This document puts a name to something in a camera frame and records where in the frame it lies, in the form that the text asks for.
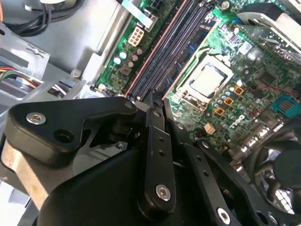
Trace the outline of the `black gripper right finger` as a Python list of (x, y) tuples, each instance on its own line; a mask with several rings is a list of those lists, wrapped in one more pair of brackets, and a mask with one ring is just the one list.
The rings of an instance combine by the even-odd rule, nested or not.
[(281, 226), (284, 217), (272, 209), (255, 190), (206, 141), (195, 145), (186, 128), (174, 121), (170, 103), (164, 103), (173, 157), (184, 166), (189, 197), (203, 226)]

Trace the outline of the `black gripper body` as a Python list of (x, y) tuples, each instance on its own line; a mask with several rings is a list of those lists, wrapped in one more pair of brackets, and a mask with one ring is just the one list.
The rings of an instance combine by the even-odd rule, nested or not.
[(148, 220), (137, 204), (141, 155), (119, 153), (60, 184), (42, 205), (39, 226), (208, 226), (207, 211), (192, 194), (188, 172), (174, 165), (176, 208)]

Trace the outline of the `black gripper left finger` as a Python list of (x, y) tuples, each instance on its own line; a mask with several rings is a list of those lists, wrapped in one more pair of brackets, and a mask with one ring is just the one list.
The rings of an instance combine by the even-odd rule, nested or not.
[(124, 97), (15, 105), (8, 112), (2, 159), (9, 150), (21, 155), (13, 171), (41, 210), (60, 184), (136, 150), (138, 208), (148, 220), (164, 220), (176, 206), (171, 138), (162, 101), (151, 97), (147, 107), (140, 110)]

